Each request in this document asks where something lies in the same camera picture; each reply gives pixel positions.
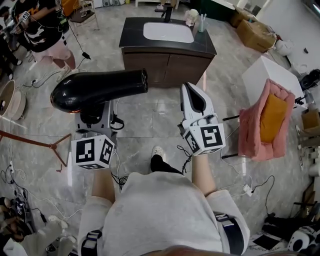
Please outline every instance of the pink shorts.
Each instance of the pink shorts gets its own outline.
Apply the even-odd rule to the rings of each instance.
[[[60,38],[58,42],[56,42],[50,48],[41,51],[41,52],[32,52],[34,59],[39,63],[51,64],[53,59],[59,60],[67,60],[71,56],[71,52],[65,44],[65,39]]]

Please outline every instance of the bathroom vanity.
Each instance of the bathroom vanity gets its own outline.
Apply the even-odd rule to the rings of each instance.
[[[119,47],[125,70],[145,68],[153,87],[196,85],[217,55],[207,31],[193,33],[177,19],[126,18]]]

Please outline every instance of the wooden cabinet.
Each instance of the wooden cabinet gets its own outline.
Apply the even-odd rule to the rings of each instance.
[[[150,87],[197,84],[214,55],[166,48],[123,48],[125,70],[146,69]]]

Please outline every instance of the sink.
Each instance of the sink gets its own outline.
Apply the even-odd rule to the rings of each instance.
[[[143,26],[143,35],[150,40],[192,43],[195,39],[191,29],[185,25],[147,22]]]

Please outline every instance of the gray tile floor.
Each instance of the gray tile floor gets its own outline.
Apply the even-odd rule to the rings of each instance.
[[[126,17],[158,17],[154,12],[155,5],[140,4],[138,8],[133,4],[100,8],[97,10],[100,30],[94,30],[94,22],[77,29],[78,40],[84,51],[89,53],[91,60],[84,60],[82,69],[92,72],[123,70],[121,50],[118,48],[122,27]],[[173,19],[182,19],[186,8],[183,5],[172,14]],[[207,30],[216,48],[217,56],[207,69],[206,86],[207,93],[211,97],[215,111],[220,120],[227,116],[238,114],[241,108],[249,107],[245,86],[241,74],[261,55],[259,52],[243,46],[235,30],[227,23],[207,19]],[[76,63],[82,60],[81,50],[74,36],[68,39],[68,46],[74,53]],[[16,55],[23,58],[26,51],[21,47]],[[16,124],[5,120],[0,121],[0,129],[10,131],[26,138],[41,142],[54,142],[62,136],[74,134],[74,116],[61,112],[51,106],[50,93],[56,86],[58,75],[54,75],[40,88],[26,88],[33,79],[41,78],[44,73],[51,74],[56,70],[55,66],[42,66],[38,64],[29,70],[32,63],[24,59],[23,64],[14,70],[16,86],[26,94],[27,108],[24,119]],[[2,85],[8,80],[2,79]],[[198,85],[202,87],[203,78]],[[177,129],[177,124],[182,120],[180,111],[179,90],[177,88],[150,88],[147,94],[122,98],[117,106],[117,112],[126,126],[118,134],[118,154],[121,161],[119,175],[123,176],[131,172],[146,174],[149,171],[149,160],[154,145],[162,146],[167,153],[168,162],[181,170],[185,154],[176,148],[182,145],[187,149]],[[269,212],[276,212],[281,217],[288,217],[293,202],[299,201],[302,191],[310,182],[306,171],[301,171],[299,154],[297,151],[298,139],[295,125],[301,124],[300,114],[294,112],[291,118],[287,136],[287,153],[285,157],[264,162],[252,162],[250,159],[234,157],[228,159],[234,168],[242,173],[246,170],[253,178],[253,185],[262,184],[270,175],[276,180],[274,188],[268,198]],[[229,135],[238,127],[237,120],[224,123],[225,134]],[[224,153],[234,153],[237,148],[237,136],[235,132],[228,140]],[[67,159],[69,143],[65,141],[59,146],[59,151],[64,159]],[[1,168],[8,165],[8,155],[13,155],[16,169],[26,172],[26,179],[22,180],[20,173],[16,173],[16,181],[20,186],[26,187],[37,199],[29,194],[29,202],[33,207],[38,207],[45,215],[60,216],[57,209],[45,198],[50,199],[59,210],[67,217],[76,210],[81,209],[90,196],[93,174],[84,170],[68,172],[60,169],[52,151],[29,144],[11,141],[4,138],[0,143]],[[238,175],[231,166],[220,160],[220,154],[209,156],[210,166],[219,188],[234,183],[250,184],[248,176]],[[117,170],[116,158],[112,159],[112,170]],[[187,177],[191,176],[190,164],[187,165]],[[258,188],[252,197],[236,196],[234,200],[246,219],[252,233],[260,230],[266,217],[266,196],[271,181]],[[232,186],[228,188],[232,195],[242,194],[242,187]],[[13,188],[0,183],[1,195],[12,198]],[[34,212],[36,224],[43,224]],[[76,235],[78,231],[81,213],[77,213],[68,219],[69,231]]]

